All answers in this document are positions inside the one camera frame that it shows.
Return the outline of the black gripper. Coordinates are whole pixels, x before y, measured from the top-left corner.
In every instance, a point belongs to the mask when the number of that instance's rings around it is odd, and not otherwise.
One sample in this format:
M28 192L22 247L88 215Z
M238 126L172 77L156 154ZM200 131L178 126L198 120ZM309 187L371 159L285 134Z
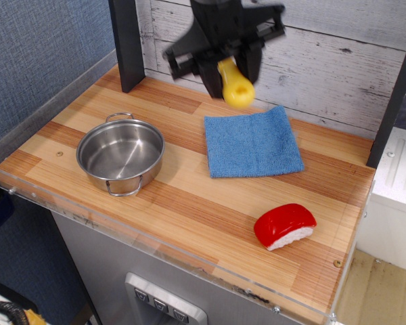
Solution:
M199 74L212 98L223 99L217 63L233 56L240 72L258 80L263 47L284 35L282 4L244 7L241 1L191 1L194 20L162 56L174 79Z

